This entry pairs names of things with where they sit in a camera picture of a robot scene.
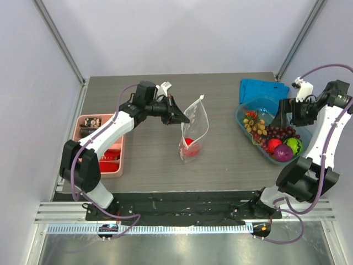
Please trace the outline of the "yellow-brown longan bunch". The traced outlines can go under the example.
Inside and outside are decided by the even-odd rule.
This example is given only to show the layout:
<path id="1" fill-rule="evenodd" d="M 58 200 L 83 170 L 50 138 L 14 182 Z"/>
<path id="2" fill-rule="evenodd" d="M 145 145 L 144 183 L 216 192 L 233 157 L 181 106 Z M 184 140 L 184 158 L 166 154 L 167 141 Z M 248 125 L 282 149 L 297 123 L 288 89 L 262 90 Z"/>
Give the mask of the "yellow-brown longan bunch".
<path id="1" fill-rule="evenodd" d="M 247 132 L 249 133 L 257 133 L 259 135 L 267 135 L 268 130 L 266 129 L 265 126 L 265 121 L 262 119 L 251 119 L 251 118 L 245 118 L 243 119 L 243 126 L 246 129 Z"/>

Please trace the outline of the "clear zip top bag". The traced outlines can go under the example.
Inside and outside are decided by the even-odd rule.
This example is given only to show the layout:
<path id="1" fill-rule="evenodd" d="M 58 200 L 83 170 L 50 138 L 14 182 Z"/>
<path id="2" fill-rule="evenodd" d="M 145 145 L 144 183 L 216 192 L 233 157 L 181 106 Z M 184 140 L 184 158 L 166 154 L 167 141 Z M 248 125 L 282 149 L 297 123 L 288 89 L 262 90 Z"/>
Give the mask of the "clear zip top bag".
<path id="1" fill-rule="evenodd" d="M 190 119 L 190 122 L 188 124 L 186 123 L 181 124 L 181 139 L 191 138 L 195 140 L 200 145 L 200 151 L 202 146 L 204 145 L 206 135 L 210 128 L 208 115 L 206 113 L 205 106 L 203 104 L 203 99 L 204 99 L 204 95 L 200 95 L 196 101 L 194 101 L 191 105 L 189 105 L 185 109 L 184 114 Z M 191 157 L 191 158 L 183 158 L 180 155 L 180 159 L 184 163 L 189 163 L 196 158 L 197 156 Z"/>

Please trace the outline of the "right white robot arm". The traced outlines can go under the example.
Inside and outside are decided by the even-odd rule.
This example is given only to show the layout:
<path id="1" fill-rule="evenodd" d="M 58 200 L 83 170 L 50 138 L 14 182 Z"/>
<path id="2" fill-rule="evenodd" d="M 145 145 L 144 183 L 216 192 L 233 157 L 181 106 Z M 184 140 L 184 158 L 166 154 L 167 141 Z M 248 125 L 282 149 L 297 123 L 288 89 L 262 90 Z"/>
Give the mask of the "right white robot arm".
<path id="1" fill-rule="evenodd" d="M 341 133 L 352 117 L 352 96 L 349 83 L 336 80 L 329 82 L 323 92 L 309 100 L 313 86 L 301 79 L 294 82 L 299 91 L 296 98 L 279 101 L 273 126 L 286 127 L 286 115 L 296 127 L 315 124 L 313 136 L 306 151 L 287 164 L 271 188 L 258 191 L 249 204 L 255 218 L 272 215 L 281 203 L 308 202 L 310 206 L 300 214 L 313 210 L 321 195 L 332 188 L 339 179 L 334 172 L 334 155 Z"/>

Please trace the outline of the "red textured ball fruit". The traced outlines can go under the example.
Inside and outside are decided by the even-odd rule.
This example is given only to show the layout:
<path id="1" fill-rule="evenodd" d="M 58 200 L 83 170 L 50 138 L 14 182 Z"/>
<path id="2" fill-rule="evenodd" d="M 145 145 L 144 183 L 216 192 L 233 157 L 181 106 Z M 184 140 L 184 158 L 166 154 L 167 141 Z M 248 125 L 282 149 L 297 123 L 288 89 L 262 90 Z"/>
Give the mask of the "red textured ball fruit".
<path id="1" fill-rule="evenodd" d="M 274 153 L 274 150 L 278 145 L 282 145 L 282 141 L 280 139 L 270 139 L 267 143 L 268 153 Z"/>

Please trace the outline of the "dark purple grape bunch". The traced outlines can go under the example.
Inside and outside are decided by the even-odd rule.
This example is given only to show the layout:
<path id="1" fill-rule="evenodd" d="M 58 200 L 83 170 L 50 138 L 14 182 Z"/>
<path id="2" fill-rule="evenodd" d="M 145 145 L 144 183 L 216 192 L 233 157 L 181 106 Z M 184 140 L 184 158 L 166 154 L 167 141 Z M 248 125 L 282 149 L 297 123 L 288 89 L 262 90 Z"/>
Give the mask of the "dark purple grape bunch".
<path id="1" fill-rule="evenodd" d="M 280 127 L 269 125 L 266 127 L 266 129 L 268 130 L 268 134 L 267 134 L 268 139 L 276 138 L 280 140 L 286 140 L 291 137 L 295 137 L 298 139 L 301 138 L 300 134 L 296 132 L 296 129 L 291 126 L 280 128 Z"/>

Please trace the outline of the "green watermelon ball toy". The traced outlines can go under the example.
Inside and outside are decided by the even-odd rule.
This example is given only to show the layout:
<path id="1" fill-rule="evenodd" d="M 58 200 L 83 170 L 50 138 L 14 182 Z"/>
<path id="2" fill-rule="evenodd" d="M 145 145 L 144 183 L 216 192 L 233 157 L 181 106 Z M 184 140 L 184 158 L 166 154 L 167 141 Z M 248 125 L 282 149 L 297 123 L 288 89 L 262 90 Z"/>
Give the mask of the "green watermelon ball toy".
<path id="1" fill-rule="evenodd" d="M 292 149 L 294 156 L 300 155 L 301 152 L 303 151 L 303 143 L 298 138 L 295 138 L 295 137 L 288 138 L 284 141 L 284 144 L 289 146 Z"/>

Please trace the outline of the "red apple toy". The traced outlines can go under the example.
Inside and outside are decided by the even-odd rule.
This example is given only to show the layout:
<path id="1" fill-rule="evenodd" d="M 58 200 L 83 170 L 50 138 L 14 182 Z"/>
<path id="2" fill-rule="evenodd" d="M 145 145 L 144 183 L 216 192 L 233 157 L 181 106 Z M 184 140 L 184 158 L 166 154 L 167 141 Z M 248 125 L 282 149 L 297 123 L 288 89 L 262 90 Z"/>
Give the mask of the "red apple toy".
<path id="1" fill-rule="evenodd" d="M 179 151 L 183 158 L 196 157 L 200 152 L 200 145 L 191 138 L 182 138 L 179 144 Z"/>

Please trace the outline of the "purple onion toy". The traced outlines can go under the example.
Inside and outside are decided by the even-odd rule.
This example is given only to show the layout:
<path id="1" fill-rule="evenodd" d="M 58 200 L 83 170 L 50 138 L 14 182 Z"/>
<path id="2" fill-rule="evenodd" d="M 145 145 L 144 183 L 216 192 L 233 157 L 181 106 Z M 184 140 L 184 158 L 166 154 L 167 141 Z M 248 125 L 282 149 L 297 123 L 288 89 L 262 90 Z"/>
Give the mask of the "purple onion toy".
<path id="1" fill-rule="evenodd" d="M 274 158 L 279 162 L 288 162 L 293 158 L 293 151 L 288 145 L 278 145 L 274 149 Z"/>

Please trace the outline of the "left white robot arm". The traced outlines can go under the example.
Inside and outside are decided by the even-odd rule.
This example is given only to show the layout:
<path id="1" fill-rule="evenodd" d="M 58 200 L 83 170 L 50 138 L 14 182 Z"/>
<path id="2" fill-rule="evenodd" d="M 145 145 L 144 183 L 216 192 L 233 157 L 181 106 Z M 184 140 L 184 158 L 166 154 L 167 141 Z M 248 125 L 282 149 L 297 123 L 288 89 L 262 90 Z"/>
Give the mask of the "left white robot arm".
<path id="1" fill-rule="evenodd" d="M 159 117 L 163 124 L 189 123 L 189 119 L 178 108 L 168 92 L 170 82 L 156 85 L 141 81 L 131 99 L 119 102 L 116 112 L 95 132 L 79 141 L 68 140 L 63 146 L 60 176 L 71 185 L 72 197 L 88 199 L 98 208 L 105 220 L 117 215 L 117 201 L 101 182 L 99 160 L 104 153 L 122 136 L 140 125 L 149 116 Z"/>

